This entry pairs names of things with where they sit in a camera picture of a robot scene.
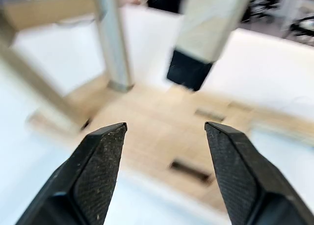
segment black chair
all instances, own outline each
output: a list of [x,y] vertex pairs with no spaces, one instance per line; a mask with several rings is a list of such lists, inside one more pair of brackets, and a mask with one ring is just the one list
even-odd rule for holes
[[264,0],[262,2],[253,4],[252,7],[257,8],[252,16],[257,16],[258,18],[267,17],[267,22],[272,23],[274,21],[274,16],[269,13],[270,10],[277,10],[280,8],[280,0]]
[[294,36],[314,37],[314,27],[308,28],[305,26],[305,22],[309,20],[314,20],[314,16],[296,20],[292,25],[290,25],[287,33],[282,38],[287,38],[291,33],[293,33]]

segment wooden frame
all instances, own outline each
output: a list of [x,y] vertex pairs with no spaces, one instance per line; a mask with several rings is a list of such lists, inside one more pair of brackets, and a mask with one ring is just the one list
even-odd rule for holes
[[86,14],[95,16],[106,66],[111,76],[111,86],[120,91],[129,90],[133,83],[122,36],[117,0],[14,1],[4,3],[0,13],[0,58],[6,63],[3,69],[9,72],[15,83],[21,84],[29,95],[36,96],[41,103],[44,103],[45,107],[41,109],[41,112],[45,113],[46,119],[70,132],[79,131],[88,123],[91,116],[83,115],[71,106],[16,54],[10,45],[14,42],[16,33],[24,29]]

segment metal rod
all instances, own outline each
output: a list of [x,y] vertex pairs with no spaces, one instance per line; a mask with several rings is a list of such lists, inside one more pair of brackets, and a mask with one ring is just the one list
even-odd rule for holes
[[109,87],[126,92],[134,83],[129,66],[118,0],[95,0],[98,5],[98,30],[110,74]]

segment wooden plank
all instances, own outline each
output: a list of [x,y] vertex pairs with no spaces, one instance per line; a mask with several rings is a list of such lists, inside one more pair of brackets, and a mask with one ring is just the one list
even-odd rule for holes
[[11,46],[17,31],[8,22],[3,11],[0,11],[0,39],[6,44],[6,46]]
[[5,2],[3,12],[21,31],[97,12],[94,0],[24,0]]
[[0,68],[11,81],[39,104],[46,118],[66,132],[79,132],[87,117],[71,106],[17,53],[0,40]]
[[217,181],[209,186],[187,175],[169,170],[175,158],[183,158],[198,169],[213,173],[209,145],[204,131],[211,115],[197,115],[196,110],[210,110],[225,118],[222,123],[249,135],[252,123],[265,120],[282,129],[314,136],[314,123],[259,106],[243,104],[214,93],[193,93],[174,85],[168,91],[137,84],[128,93],[106,88],[100,76],[81,86],[67,98],[82,112],[95,117],[84,133],[72,139],[76,147],[89,131],[117,122],[127,122],[121,169],[131,169],[165,183],[195,200],[226,212]]

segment black rubber cap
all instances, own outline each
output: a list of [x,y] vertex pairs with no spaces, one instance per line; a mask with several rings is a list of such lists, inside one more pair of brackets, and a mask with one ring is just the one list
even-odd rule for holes
[[188,89],[198,91],[213,63],[203,63],[174,50],[167,79]]

